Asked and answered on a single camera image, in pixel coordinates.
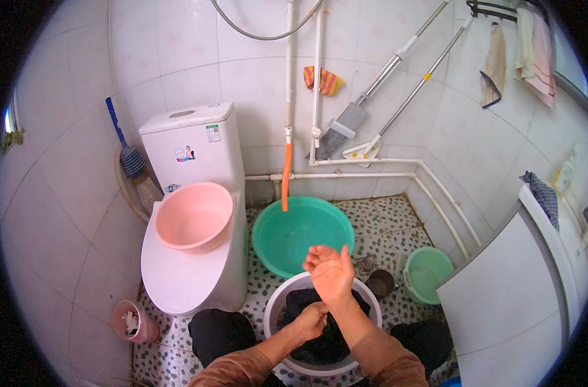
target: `mop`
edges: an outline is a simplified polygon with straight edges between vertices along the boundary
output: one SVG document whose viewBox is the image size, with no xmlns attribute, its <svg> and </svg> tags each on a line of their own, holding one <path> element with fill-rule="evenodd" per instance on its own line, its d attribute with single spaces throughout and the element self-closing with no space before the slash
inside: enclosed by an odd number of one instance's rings
<svg viewBox="0 0 588 387">
<path fill-rule="evenodd" d="M 363 106 L 371 98 L 371 96 L 380 88 L 382 83 L 391 75 L 393 70 L 403 61 L 404 55 L 414 46 L 419 36 L 429 27 L 432 21 L 442 12 L 451 0 L 444 0 L 436 11 L 427 19 L 421 28 L 410 38 L 410 40 L 399 50 L 393 54 L 389 62 L 384 65 L 380 73 L 376 75 L 374 80 L 367 86 L 364 92 L 356 102 L 350 102 L 336 119 L 331 120 L 329 129 L 324 131 L 319 140 L 319 147 L 316 149 L 317 160 L 328 160 L 337 149 L 339 149 L 346 139 L 354 138 L 355 131 L 361 127 L 363 122 L 367 119 L 367 112 L 363 110 Z"/>
<path fill-rule="evenodd" d="M 369 159 L 369 158 L 373 159 L 376 157 L 378 151 L 380 150 L 380 147 L 382 146 L 382 142 L 380 141 L 380 139 L 382 138 L 383 134 L 386 133 L 386 131 L 391 127 L 392 123 L 395 122 L 395 120 L 397 120 L 397 118 L 404 111 L 404 109 L 406 109 L 406 106 L 408 106 L 408 104 L 412 101 L 412 99 L 418 93 L 418 91 L 421 90 L 421 88 L 423 87 L 425 82 L 429 81 L 429 78 L 431 78 L 431 74 L 434 73 L 434 70 L 436 70 L 438 65 L 440 65 L 440 63 L 443 61 L 443 59 L 449 54 L 449 51 L 452 49 L 452 47 L 455 45 L 455 43 L 459 40 L 460 36 L 462 36 L 464 31 L 466 31 L 468 29 L 468 26 L 470 25 L 471 21 L 472 21 L 472 18 L 469 18 L 468 20 L 466 20 L 464 25 L 462 27 L 460 27 L 460 29 L 457 31 L 455 36 L 453 36 L 453 39 L 451 39 L 451 42 L 449 43 L 449 45 L 445 48 L 443 53 L 440 54 L 440 57 L 436 60 L 434 65 L 431 66 L 431 68 L 429 69 L 427 74 L 425 74 L 423 76 L 423 78 L 421 79 L 421 82 L 419 82 L 419 84 L 416 85 L 416 87 L 414 88 L 412 93 L 410 93 L 408 98 L 406 98 L 406 101 L 404 101 L 404 103 L 401 106 L 399 106 L 399 109 L 397 110 L 397 112 L 395 114 L 393 114 L 391 119 L 384 125 L 382 130 L 380 130 L 380 132 L 373 138 L 373 140 L 371 140 L 371 142 L 369 142 L 369 143 L 358 145 L 354 148 L 350 148 L 350 149 L 345 150 L 342 154 L 344 159 Z M 359 164 L 359 165 L 367 168 L 369 166 L 369 163 Z"/>
</svg>

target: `wet hand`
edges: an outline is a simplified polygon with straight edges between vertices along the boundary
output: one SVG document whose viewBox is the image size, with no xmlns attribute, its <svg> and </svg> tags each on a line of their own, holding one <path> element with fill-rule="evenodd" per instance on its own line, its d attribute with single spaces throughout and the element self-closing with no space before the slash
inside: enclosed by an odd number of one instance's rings
<svg viewBox="0 0 588 387">
<path fill-rule="evenodd" d="M 296 320 L 292 321 L 288 327 L 296 332 L 298 346 L 320 337 L 327 324 L 328 312 L 329 308 L 324 302 L 314 302 L 303 309 Z"/>
<path fill-rule="evenodd" d="M 312 246 L 303 263 L 322 301 L 331 307 L 352 298 L 354 266 L 345 244 L 339 254 L 329 246 Z"/>
</svg>

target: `brown towel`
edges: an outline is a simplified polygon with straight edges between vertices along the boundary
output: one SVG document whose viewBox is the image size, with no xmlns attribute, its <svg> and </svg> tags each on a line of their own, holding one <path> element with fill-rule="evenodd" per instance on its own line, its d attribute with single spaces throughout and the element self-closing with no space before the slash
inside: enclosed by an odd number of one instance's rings
<svg viewBox="0 0 588 387">
<path fill-rule="evenodd" d="M 500 25 L 492 22 L 490 52 L 484 68 L 481 69 L 481 86 L 483 88 L 481 105 L 484 109 L 489 108 L 502 98 L 505 89 L 506 67 L 505 36 Z"/>
</svg>

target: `blue checkered cloth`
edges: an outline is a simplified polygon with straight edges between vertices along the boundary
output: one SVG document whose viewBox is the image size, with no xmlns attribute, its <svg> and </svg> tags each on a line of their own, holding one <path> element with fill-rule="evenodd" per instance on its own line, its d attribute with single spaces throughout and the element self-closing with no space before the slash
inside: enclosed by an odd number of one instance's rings
<svg viewBox="0 0 588 387">
<path fill-rule="evenodd" d="M 557 230 L 560 230 L 558 224 L 558 199 L 556 198 L 556 192 L 551 189 L 547 184 L 539 180 L 536 174 L 526 171 L 523 176 L 520 176 L 520 180 L 530 184 L 530 192 L 532 196 L 537 199 L 541 208 L 544 209 L 545 214 L 550 219 L 550 222 Z"/>
</svg>

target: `pink basin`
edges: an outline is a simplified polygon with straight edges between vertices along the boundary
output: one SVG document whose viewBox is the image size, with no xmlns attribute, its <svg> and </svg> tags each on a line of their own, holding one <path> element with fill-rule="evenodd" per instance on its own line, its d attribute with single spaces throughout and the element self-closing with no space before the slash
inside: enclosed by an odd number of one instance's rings
<svg viewBox="0 0 588 387">
<path fill-rule="evenodd" d="M 233 212 L 234 201 L 223 186 L 194 183 L 163 200 L 155 214 L 154 230 L 167 247 L 203 254 L 221 244 Z"/>
</svg>

